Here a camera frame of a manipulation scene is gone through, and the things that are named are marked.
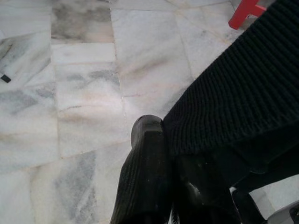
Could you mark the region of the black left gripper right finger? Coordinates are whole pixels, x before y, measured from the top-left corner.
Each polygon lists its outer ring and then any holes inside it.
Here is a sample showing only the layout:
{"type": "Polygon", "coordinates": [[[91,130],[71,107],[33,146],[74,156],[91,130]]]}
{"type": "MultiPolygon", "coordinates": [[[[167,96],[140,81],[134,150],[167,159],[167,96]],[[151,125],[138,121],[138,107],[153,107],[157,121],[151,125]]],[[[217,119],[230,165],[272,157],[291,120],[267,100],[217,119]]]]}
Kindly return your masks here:
{"type": "Polygon", "coordinates": [[[174,224],[239,224],[241,219],[215,158],[172,152],[174,224]]]}

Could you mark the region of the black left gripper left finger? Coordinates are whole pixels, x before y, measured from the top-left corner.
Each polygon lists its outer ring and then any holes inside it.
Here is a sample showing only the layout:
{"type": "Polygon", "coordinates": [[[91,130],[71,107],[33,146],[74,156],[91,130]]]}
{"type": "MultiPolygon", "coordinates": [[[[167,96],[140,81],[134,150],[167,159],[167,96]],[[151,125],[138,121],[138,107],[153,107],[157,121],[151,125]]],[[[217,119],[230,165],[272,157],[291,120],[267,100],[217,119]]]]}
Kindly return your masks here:
{"type": "Polygon", "coordinates": [[[169,220],[169,157],[163,121],[143,115],[131,131],[119,177],[112,224],[165,224],[169,220]]]}

